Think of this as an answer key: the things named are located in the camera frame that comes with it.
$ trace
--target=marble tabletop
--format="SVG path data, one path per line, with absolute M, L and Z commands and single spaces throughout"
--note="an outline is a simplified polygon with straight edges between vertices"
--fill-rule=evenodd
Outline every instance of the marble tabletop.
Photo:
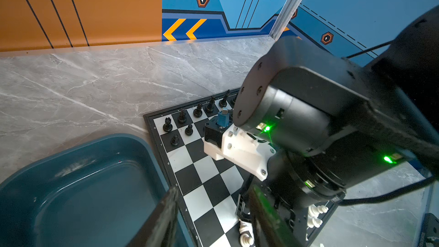
M 262 37 L 0 58 L 0 182 L 107 134 L 130 133 L 150 143 L 144 113 L 238 88 L 273 42 Z M 404 164 L 350 193 L 372 196 L 420 179 Z M 421 198 L 422 190 L 381 206 L 338 208 L 314 246 L 409 247 Z

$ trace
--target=orange panel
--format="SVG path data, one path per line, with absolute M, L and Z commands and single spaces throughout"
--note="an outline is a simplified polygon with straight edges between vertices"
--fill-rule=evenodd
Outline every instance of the orange panel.
M 29 0 L 30 5 L 36 13 L 46 31 L 49 40 L 54 48 L 70 47 L 70 42 L 64 32 L 58 16 L 50 0 Z
M 26 0 L 0 0 L 0 51 L 51 48 Z
M 86 38 L 78 16 L 76 15 L 72 0 L 53 1 L 73 46 L 87 46 Z
M 162 40 L 162 0 L 74 0 L 90 45 Z

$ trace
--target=black pawn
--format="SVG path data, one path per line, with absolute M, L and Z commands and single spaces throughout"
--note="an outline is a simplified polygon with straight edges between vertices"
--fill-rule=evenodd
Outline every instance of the black pawn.
M 226 94 L 224 95 L 222 100 L 219 102 L 220 107 L 224 108 L 227 106 L 227 97 L 229 97 L 229 95 L 230 95 L 230 90 L 227 90 Z
M 186 112 L 182 109 L 180 115 L 178 116 L 178 122 L 184 123 L 186 122 Z
M 165 118 L 165 123 L 163 124 L 163 130 L 165 132 L 172 131 L 171 118 Z
M 192 135 L 193 132 L 194 132 L 194 130 L 192 129 L 192 124 L 189 124 L 188 127 L 186 128 L 186 130 L 184 130 L 184 133 L 186 135 Z
M 215 98 L 213 96 L 210 97 L 209 104 L 206 106 L 206 112 L 213 112 L 213 106 L 215 105 Z
M 174 136 L 171 138 L 171 145 L 178 146 L 179 143 L 180 143 L 180 139 L 178 138 L 178 135 L 174 134 Z
M 203 112 L 201 111 L 202 107 L 203 105 L 198 103 L 197 108 L 194 110 L 194 117 L 199 118 L 201 115 L 203 115 Z
M 232 101 L 230 101 L 230 105 L 231 105 L 232 107 L 235 107 L 236 98 L 238 98 L 238 94 L 236 94 L 236 95 L 233 97 Z

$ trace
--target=blue bin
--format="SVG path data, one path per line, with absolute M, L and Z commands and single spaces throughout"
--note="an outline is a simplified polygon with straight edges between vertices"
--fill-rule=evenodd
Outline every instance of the blue bin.
M 168 189 L 144 140 L 105 136 L 0 184 L 0 246 L 123 247 Z M 193 246 L 180 214 L 178 222 L 175 246 Z

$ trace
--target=yellow chevron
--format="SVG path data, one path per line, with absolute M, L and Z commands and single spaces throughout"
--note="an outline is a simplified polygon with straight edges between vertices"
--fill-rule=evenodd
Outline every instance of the yellow chevron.
M 200 26 L 201 26 L 203 23 L 205 23 L 206 20 L 207 20 L 207 19 L 200 19 L 200 20 L 198 20 L 198 22 L 195 23 L 195 25 L 194 25 L 192 28 L 190 28 L 189 31 L 187 31 L 187 33 L 186 33 L 187 37 L 189 37 L 191 40 L 195 40 L 195 39 L 197 39 L 197 38 L 194 36 L 194 32 L 195 32 L 198 28 L 200 28 Z
M 169 41 L 176 41 L 175 37 L 172 36 L 172 33 L 177 30 L 178 27 L 186 20 L 186 18 L 178 19 L 172 26 L 163 34 Z

